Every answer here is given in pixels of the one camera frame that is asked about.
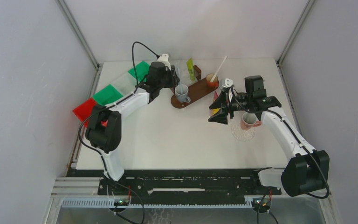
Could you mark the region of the light blue toothbrush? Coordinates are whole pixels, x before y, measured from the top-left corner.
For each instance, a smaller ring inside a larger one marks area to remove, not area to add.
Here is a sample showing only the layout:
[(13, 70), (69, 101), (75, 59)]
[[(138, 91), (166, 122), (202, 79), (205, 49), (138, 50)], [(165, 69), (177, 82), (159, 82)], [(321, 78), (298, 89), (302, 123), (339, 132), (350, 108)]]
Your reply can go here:
[(182, 83), (179, 83), (178, 87), (179, 87), (179, 94), (183, 95), (185, 93), (184, 85)]

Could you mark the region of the grey handled white mug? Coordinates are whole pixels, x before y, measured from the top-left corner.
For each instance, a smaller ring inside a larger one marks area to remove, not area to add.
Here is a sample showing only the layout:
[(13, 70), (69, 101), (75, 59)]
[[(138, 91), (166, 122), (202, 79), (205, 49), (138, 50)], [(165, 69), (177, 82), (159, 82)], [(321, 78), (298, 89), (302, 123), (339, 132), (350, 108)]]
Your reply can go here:
[(175, 87), (174, 89), (174, 93), (175, 96), (177, 98), (177, 100), (180, 103), (190, 103), (191, 99), (188, 96), (188, 86), (184, 85), (184, 84), (179, 84), (178, 86)]

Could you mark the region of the green toothpaste tube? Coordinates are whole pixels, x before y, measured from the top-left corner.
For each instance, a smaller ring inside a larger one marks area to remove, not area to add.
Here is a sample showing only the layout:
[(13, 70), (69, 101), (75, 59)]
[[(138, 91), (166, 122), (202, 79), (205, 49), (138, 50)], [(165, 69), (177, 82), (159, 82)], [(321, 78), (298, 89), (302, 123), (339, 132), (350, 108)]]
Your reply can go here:
[(190, 80), (194, 81), (196, 79), (196, 77), (195, 77), (195, 72), (194, 72), (194, 67), (193, 67), (193, 59), (192, 58), (187, 60), (186, 66), (187, 66), (187, 70), (188, 70), (188, 73), (189, 73)]

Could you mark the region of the brown ceramic cup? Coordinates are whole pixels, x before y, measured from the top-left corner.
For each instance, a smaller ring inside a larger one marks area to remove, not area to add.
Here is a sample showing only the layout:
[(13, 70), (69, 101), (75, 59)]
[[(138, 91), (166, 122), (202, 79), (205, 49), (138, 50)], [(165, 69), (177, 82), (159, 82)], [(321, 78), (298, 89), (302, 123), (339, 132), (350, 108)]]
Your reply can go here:
[(206, 81), (207, 81), (207, 85), (210, 88), (218, 88), (219, 87), (219, 80), (218, 80), (218, 76), (216, 74), (208, 74), (206, 76)]

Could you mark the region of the pink printed white mug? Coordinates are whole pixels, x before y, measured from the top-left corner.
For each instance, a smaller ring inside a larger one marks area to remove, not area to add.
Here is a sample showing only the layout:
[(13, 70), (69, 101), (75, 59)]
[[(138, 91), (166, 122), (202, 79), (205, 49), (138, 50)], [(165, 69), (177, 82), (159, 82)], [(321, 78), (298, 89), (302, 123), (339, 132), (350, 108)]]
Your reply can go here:
[(257, 116), (253, 113), (245, 112), (242, 115), (240, 121), (240, 127), (242, 130), (250, 130), (251, 128), (258, 127), (262, 124), (262, 122), (257, 118)]

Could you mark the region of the yellow toothpaste tube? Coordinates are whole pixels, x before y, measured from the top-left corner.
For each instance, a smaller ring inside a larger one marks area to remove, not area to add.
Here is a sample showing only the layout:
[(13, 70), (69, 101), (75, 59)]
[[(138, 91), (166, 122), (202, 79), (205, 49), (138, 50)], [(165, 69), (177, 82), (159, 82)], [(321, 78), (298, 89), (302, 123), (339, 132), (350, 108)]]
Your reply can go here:
[(212, 110), (211, 110), (211, 115), (216, 114), (219, 110), (220, 110), (220, 109), (212, 109)]

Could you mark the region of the pink toothpaste tube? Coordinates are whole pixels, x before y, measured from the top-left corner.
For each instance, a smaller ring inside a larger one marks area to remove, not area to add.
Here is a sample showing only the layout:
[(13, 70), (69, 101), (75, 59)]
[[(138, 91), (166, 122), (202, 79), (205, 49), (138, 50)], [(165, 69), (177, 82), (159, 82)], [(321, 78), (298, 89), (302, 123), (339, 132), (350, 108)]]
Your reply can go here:
[(214, 95), (213, 95), (213, 102), (217, 100), (217, 98), (219, 97), (218, 93), (215, 91)]

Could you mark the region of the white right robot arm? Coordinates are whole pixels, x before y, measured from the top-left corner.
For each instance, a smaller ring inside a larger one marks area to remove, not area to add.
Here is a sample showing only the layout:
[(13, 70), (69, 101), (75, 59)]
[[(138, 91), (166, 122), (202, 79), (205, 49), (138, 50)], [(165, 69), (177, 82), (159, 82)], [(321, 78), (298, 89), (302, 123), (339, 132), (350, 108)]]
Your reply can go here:
[(209, 108), (217, 109), (208, 121), (228, 124), (235, 112), (256, 116), (267, 127), (286, 158), (285, 168), (261, 168), (251, 181), (251, 189), (263, 194), (269, 187), (281, 188), (291, 197), (308, 195), (326, 199), (330, 195), (328, 173), (330, 158), (326, 151), (317, 151), (291, 124), (280, 101), (268, 96), (261, 76), (244, 79), (245, 92), (237, 92), (234, 83), (226, 78), (220, 83), (220, 94)]

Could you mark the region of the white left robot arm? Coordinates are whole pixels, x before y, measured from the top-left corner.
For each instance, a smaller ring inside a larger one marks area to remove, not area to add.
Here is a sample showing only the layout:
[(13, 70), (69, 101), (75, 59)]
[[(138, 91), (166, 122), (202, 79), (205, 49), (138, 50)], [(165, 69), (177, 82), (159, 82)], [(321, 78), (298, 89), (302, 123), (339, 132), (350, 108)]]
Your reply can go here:
[(120, 195), (127, 189), (127, 182), (121, 177), (124, 168), (117, 152), (122, 139), (122, 121), (137, 109), (150, 104), (164, 88), (178, 85), (175, 67), (167, 62), (154, 61), (149, 67), (145, 80), (136, 85), (135, 91), (118, 101), (106, 105), (95, 105), (88, 119), (85, 138), (90, 149), (102, 158), (104, 175), (111, 179), (109, 189)]

